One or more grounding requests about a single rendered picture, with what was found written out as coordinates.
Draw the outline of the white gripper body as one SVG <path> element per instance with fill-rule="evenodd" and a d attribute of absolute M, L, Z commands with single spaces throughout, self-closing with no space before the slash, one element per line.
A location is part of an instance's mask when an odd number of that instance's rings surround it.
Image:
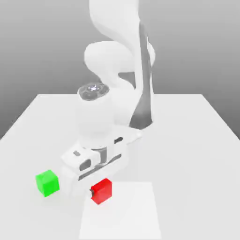
<path fill-rule="evenodd" d="M 91 159 L 86 159 L 80 167 L 75 169 L 68 164 L 63 164 L 60 168 L 60 188 L 66 195 L 77 196 L 102 181 L 113 176 L 119 170 L 128 165 L 128 153 L 126 150 L 114 153 L 113 157 L 96 165 L 92 164 Z"/>

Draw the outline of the small green cube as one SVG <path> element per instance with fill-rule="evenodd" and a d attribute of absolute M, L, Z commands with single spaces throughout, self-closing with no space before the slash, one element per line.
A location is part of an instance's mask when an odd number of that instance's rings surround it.
<path fill-rule="evenodd" d="M 36 175 L 35 180 L 38 190 L 44 197 L 47 197 L 60 189 L 59 178 L 52 170 L 47 170 Z"/>

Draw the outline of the small red cube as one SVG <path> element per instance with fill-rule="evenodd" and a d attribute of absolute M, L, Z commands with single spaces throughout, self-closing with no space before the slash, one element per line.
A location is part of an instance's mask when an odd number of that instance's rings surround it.
<path fill-rule="evenodd" d="M 112 182 L 105 178 L 90 188 L 91 199 L 97 204 L 101 204 L 112 197 Z"/>

